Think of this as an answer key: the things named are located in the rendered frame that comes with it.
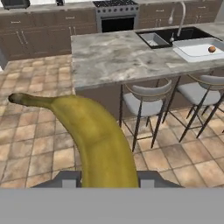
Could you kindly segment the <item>dark microwave oven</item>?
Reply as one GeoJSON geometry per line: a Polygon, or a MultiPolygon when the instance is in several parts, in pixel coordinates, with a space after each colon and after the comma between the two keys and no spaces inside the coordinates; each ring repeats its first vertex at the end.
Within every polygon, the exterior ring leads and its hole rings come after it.
{"type": "Polygon", "coordinates": [[[5,10],[26,9],[31,3],[30,0],[0,0],[5,10]]]}

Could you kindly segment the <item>stainless steel oven with hob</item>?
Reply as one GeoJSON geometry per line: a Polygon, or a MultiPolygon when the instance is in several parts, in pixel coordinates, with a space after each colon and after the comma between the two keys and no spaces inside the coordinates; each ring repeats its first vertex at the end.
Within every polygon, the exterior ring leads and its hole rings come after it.
{"type": "Polygon", "coordinates": [[[98,32],[134,30],[138,23],[139,4],[134,0],[93,1],[98,32]]]}

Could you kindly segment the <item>yellow banana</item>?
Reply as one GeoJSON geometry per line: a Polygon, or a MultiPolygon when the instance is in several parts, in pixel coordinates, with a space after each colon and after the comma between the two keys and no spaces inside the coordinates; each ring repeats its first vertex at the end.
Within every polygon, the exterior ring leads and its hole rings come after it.
{"type": "Polygon", "coordinates": [[[116,119],[99,102],[77,94],[44,97],[13,93],[8,100],[54,113],[80,153],[83,187],[139,186],[129,142],[116,119]]]}

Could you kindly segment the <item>white tupperware container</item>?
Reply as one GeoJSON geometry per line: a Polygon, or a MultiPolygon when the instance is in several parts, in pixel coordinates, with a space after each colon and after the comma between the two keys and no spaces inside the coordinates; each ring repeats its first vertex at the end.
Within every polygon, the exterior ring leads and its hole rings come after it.
{"type": "Polygon", "coordinates": [[[224,59],[224,42],[217,38],[174,41],[172,50],[189,63],[224,59]],[[216,51],[210,53],[210,46],[215,46],[216,51]]]}

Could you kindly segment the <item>brown cupboard run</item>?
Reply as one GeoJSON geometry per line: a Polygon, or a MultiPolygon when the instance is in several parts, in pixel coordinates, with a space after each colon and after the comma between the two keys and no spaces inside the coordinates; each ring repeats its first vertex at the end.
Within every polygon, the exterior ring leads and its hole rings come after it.
{"type": "Polygon", "coordinates": [[[0,10],[0,50],[8,61],[70,54],[73,35],[96,32],[92,4],[0,10]]]}
{"type": "Polygon", "coordinates": [[[138,29],[180,25],[185,4],[185,25],[213,23],[223,0],[136,0],[138,29]]]}

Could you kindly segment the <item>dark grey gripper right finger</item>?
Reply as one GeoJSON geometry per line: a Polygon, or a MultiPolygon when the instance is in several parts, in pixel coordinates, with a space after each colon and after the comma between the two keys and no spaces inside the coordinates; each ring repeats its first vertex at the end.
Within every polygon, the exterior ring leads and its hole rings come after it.
{"type": "Polygon", "coordinates": [[[181,185],[163,179],[158,171],[138,171],[140,188],[181,188],[181,185]]]}

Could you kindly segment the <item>black sink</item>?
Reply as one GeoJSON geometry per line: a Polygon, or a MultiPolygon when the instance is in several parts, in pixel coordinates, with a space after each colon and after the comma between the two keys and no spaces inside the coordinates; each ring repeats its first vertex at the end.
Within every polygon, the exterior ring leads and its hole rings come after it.
{"type": "Polygon", "coordinates": [[[178,35],[178,28],[153,31],[137,31],[137,36],[151,49],[172,47],[173,41],[212,38],[213,35],[194,26],[184,27],[178,35]]]}

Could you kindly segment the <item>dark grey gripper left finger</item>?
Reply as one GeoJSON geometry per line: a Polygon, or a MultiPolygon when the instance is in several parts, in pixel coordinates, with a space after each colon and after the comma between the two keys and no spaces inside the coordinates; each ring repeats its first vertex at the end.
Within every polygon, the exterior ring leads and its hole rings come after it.
{"type": "Polygon", "coordinates": [[[37,184],[39,188],[79,188],[81,171],[60,171],[53,179],[37,184]]]}

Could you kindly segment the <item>grey bar stool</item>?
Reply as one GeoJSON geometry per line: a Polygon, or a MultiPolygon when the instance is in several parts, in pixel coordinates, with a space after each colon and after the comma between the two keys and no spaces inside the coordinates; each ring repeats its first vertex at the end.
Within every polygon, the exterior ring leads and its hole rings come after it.
{"type": "Polygon", "coordinates": [[[119,126],[122,123],[127,127],[133,136],[132,150],[136,148],[138,139],[138,131],[140,120],[146,118],[146,125],[150,125],[152,138],[150,147],[153,147],[161,119],[165,110],[165,104],[168,94],[172,90],[172,81],[165,78],[166,84],[159,86],[159,80],[155,87],[141,87],[138,85],[121,85],[120,90],[120,106],[119,106],[119,126]],[[132,115],[136,116],[135,132],[132,132],[130,127],[123,120],[123,104],[126,104],[132,115]]]}
{"type": "Polygon", "coordinates": [[[188,130],[197,129],[197,126],[192,126],[195,117],[198,117],[199,122],[201,123],[201,125],[199,126],[199,133],[197,135],[197,137],[199,137],[204,131],[205,127],[210,122],[210,120],[213,118],[218,107],[224,101],[224,77],[213,76],[211,74],[201,75],[199,78],[195,78],[194,76],[188,74],[188,77],[191,78],[193,82],[182,85],[179,84],[180,77],[177,78],[174,89],[171,93],[171,99],[169,100],[163,118],[164,122],[167,115],[171,114],[178,122],[180,122],[185,127],[185,130],[182,133],[182,136],[179,141],[182,141],[188,130]],[[193,113],[193,115],[187,125],[184,125],[170,111],[174,96],[177,92],[179,92],[186,100],[188,100],[192,104],[192,107],[188,112],[187,117],[189,117],[191,113],[193,113]],[[213,106],[212,112],[205,120],[205,122],[202,122],[199,116],[200,109],[204,107],[205,109],[203,110],[203,113],[205,113],[207,109],[211,106],[213,106]]]}

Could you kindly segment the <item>grey kitchen island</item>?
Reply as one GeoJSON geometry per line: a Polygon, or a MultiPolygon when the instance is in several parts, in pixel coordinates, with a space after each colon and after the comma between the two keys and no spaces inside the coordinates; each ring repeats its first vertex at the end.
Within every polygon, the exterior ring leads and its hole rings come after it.
{"type": "Polygon", "coordinates": [[[94,33],[71,37],[73,91],[100,102],[119,116],[120,87],[159,78],[224,69],[224,59],[188,63],[171,48],[151,49],[135,31],[94,33]]]}

